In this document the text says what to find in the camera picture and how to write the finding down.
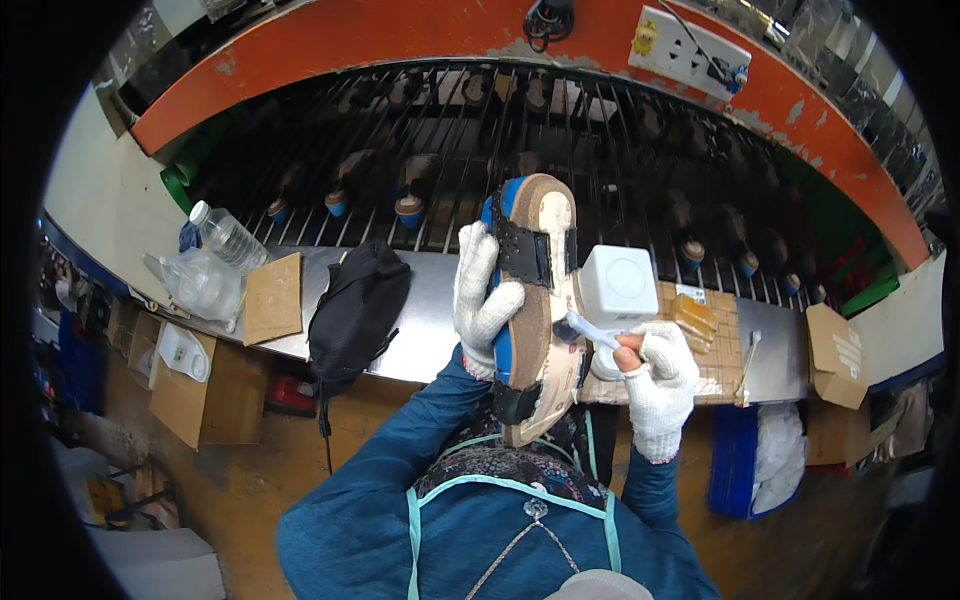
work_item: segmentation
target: white cap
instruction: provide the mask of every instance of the white cap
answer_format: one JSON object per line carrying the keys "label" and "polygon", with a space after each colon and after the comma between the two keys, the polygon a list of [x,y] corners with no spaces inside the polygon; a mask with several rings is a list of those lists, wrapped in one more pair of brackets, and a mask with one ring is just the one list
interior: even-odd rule
{"label": "white cap", "polygon": [[203,200],[193,205],[193,210],[190,211],[190,223],[199,227],[206,221],[206,215],[210,214],[210,204],[207,204]]}

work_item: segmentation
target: paintbrush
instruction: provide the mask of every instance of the paintbrush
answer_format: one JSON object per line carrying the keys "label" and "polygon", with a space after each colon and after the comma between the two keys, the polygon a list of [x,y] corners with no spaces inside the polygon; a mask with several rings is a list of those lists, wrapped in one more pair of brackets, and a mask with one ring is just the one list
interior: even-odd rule
{"label": "paintbrush", "polygon": [[602,344],[612,350],[620,348],[612,333],[601,331],[572,310],[566,316],[553,323],[553,334],[565,344],[573,344],[581,335],[587,336],[594,344]]}

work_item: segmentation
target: metal rack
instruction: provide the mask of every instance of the metal rack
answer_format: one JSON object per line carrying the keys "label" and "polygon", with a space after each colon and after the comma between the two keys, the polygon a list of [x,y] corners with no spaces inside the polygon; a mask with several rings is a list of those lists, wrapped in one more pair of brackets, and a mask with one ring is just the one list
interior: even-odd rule
{"label": "metal rack", "polygon": [[[422,89],[391,105],[394,84],[413,68],[422,69]],[[461,89],[479,74],[492,86],[471,104]],[[547,84],[546,111],[524,102],[535,78]],[[373,174],[370,185],[383,190],[375,201],[352,205],[339,218],[324,206],[340,163],[368,148],[389,155],[394,167],[416,154],[440,156],[436,191],[416,227],[394,214],[395,169]],[[776,177],[764,183],[775,170],[771,150],[722,117],[624,80],[495,60],[428,61],[321,76],[250,101],[188,193],[227,207],[267,245],[353,247],[379,239],[397,250],[454,253],[459,227],[479,218],[484,200],[515,175],[519,153],[533,151],[541,170],[577,199],[581,264],[595,244],[642,247],[660,280],[803,312],[810,305],[806,285],[788,295],[762,256],[752,277],[734,268],[717,216],[722,203],[749,209],[782,200]],[[278,223],[266,208],[297,161],[307,175]],[[748,177],[735,177],[735,168]],[[678,260],[662,208],[669,188],[682,189],[697,215],[707,254],[695,271]],[[747,212],[748,222],[759,219]]]}

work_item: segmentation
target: orange metal frame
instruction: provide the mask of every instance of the orange metal frame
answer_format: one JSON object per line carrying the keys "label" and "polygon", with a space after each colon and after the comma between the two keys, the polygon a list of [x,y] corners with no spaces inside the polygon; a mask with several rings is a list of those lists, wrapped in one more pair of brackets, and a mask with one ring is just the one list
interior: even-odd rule
{"label": "orange metal frame", "polygon": [[[627,76],[704,104],[703,92],[627,65],[644,4],[578,6],[573,35],[533,55],[523,37],[532,0],[318,0],[291,7],[232,39],[177,80],[131,131],[147,154],[221,110],[283,85],[338,69],[429,57],[539,56]],[[910,269],[928,252],[900,191],[849,121],[807,80],[750,38],[674,5],[690,23],[753,55],[750,80],[724,108],[831,179],[869,216]]]}

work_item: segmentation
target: label sticker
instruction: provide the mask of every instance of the label sticker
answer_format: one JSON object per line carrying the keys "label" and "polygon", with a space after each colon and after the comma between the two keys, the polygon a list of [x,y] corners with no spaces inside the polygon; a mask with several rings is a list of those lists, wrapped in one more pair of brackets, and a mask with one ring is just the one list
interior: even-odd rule
{"label": "label sticker", "polygon": [[689,296],[694,299],[701,306],[707,305],[707,291],[702,287],[694,287],[692,285],[683,285],[682,283],[677,284],[677,296],[683,294],[684,296]]}

